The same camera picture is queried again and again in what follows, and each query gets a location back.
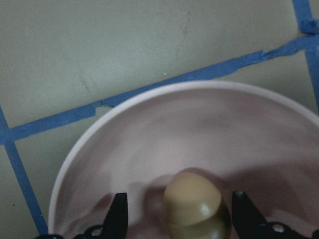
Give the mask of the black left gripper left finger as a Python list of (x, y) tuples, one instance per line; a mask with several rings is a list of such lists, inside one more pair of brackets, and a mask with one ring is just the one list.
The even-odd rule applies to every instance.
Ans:
[(103, 239), (125, 239), (128, 231), (127, 193), (117, 193), (103, 221)]

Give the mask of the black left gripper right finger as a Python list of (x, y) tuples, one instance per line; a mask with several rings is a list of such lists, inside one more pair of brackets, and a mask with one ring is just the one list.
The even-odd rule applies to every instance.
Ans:
[(240, 239), (259, 239), (266, 219), (243, 191), (232, 193), (232, 224)]

